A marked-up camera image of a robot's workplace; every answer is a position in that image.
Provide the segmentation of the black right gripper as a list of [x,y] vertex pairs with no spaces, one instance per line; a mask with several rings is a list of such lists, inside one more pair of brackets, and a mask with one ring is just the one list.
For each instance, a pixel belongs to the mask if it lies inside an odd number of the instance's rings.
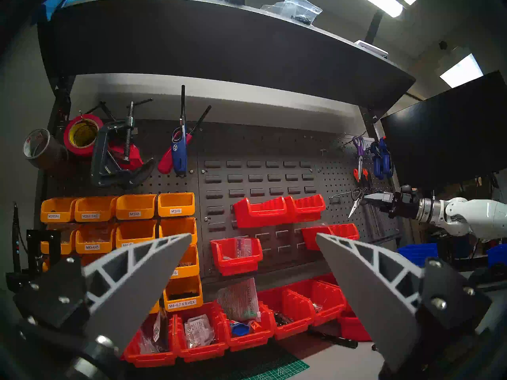
[[362,199],[363,204],[376,207],[380,211],[390,211],[390,218],[416,219],[419,212],[417,188],[410,185],[402,185],[394,193],[373,193]]

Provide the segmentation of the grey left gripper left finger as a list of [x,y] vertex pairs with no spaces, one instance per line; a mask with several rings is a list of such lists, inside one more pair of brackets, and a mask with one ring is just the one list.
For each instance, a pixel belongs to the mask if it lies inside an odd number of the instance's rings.
[[191,241],[178,234],[131,244],[85,267],[79,256],[61,259],[15,294],[21,335],[77,352],[105,338],[121,355]]

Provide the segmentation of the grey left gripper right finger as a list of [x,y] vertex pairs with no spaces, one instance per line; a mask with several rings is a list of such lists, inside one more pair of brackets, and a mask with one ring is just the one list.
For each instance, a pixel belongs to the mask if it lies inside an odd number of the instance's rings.
[[473,349],[491,299],[438,257],[423,267],[369,243],[317,233],[316,244],[384,359],[383,371],[452,371]]

